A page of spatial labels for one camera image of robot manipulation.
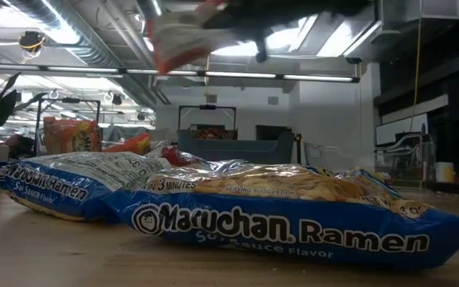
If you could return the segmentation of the blue soy sauce ramen pack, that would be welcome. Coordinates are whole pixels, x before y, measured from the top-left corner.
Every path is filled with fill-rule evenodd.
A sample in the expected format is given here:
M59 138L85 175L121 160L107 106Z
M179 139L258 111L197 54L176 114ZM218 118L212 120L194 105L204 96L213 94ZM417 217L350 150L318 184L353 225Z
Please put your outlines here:
M0 189L16 203L72 222L116 223L104 198L171 168L164 158L126 152L72 152L0 163Z
M459 250L459 216L343 173L209 162L158 171L105 202L140 233L204 246L402 269Z

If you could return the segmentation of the teal plastic bin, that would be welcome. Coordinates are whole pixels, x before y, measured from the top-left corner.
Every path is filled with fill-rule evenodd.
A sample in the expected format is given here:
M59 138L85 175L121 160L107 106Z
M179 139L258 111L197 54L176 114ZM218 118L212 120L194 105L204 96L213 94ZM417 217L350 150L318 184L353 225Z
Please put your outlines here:
M178 149L209 161L243 159L250 163L291 163L295 136L283 132L278 140L198 140L188 130L177 131Z

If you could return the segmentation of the red beef ramen pack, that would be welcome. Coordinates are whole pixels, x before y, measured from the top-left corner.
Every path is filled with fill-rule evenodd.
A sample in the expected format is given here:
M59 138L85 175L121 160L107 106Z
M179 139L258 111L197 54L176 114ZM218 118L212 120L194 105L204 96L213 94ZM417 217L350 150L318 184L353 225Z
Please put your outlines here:
M185 167L193 164L208 165L209 162L185 151L180 151L176 146L163 147L160 157L166 159L173 167Z

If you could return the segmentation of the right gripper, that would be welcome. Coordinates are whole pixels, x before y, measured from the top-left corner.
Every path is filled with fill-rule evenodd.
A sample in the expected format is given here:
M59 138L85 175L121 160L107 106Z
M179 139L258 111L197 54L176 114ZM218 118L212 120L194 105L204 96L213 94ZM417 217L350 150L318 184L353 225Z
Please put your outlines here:
M233 0L235 32L242 40L252 40L257 47L257 63L267 60L265 39L272 26L288 23L303 13L305 0Z

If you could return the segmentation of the silver ventilation duct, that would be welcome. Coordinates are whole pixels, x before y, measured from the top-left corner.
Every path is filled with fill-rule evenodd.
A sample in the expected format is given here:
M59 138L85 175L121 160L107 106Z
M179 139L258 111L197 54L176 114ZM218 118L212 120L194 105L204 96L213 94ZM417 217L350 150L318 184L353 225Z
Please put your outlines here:
M3 0L89 67L122 68L120 59L67 0Z

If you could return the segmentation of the blue yellow ramen pack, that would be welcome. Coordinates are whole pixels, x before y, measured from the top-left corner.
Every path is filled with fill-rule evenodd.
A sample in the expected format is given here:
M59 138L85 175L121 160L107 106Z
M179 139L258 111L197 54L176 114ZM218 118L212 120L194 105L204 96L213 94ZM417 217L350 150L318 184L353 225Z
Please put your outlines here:
M394 188L391 184L394 182L392 177L386 172L374 172L369 171L366 168L354 167L350 170L347 170L343 173L345 178L361 176L364 177L366 181L374 182L378 186L385 188L389 191L394 191Z

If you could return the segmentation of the white yellow container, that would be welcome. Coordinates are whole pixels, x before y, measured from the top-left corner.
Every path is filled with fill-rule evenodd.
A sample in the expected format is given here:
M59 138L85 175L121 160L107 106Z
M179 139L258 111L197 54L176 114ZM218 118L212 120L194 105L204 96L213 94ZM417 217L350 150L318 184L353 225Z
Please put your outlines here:
M450 162L435 163L435 178L438 183L454 182L454 166Z

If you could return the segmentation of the clear plastic bin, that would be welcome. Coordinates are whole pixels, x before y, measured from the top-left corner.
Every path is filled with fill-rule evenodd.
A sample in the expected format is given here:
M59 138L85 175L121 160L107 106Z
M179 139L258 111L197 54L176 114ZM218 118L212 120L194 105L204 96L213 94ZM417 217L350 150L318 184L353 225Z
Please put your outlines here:
M122 144L125 140L128 140L137 135L141 135L143 133L147 133L150 136L150 151L153 151L159 147L167 147L173 141L172 132L167 129L151 130L145 128L144 126L130 127L123 124L97 124L102 132L102 149L117 144ZM45 137L43 130L44 123L43 127L39 130L39 135ZM45 150L45 139L43 139L42 143L39 144L39 150L37 151L37 154L47 155Z
M364 151L351 151L304 141L304 156L306 164L334 172L343 172L354 167L375 170L374 154Z

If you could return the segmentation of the black round ceiling fixture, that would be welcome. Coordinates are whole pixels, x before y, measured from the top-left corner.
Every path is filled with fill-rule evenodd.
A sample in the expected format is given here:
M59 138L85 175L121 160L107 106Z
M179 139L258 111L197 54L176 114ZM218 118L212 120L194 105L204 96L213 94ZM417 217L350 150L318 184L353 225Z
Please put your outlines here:
M36 31L25 31L18 39L19 46L29 53L37 53L44 42L45 37Z

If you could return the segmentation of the long ceiling light bar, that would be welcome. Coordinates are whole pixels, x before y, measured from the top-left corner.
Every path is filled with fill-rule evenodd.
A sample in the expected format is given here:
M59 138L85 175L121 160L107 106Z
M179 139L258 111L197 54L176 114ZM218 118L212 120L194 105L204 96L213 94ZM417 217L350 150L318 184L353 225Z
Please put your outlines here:
M21 65L0 64L0 71L16 71L26 73L79 73L83 75L95 75L97 77L119 77L123 75L160 76L157 69L127 69L127 68L93 68L75 66L53 65ZM204 70L174 70L167 73L168 77L224 77L240 79L259 79L275 81L315 81L352 83L360 82L359 77L328 76L317 74L283 74L283 73L244 73Z

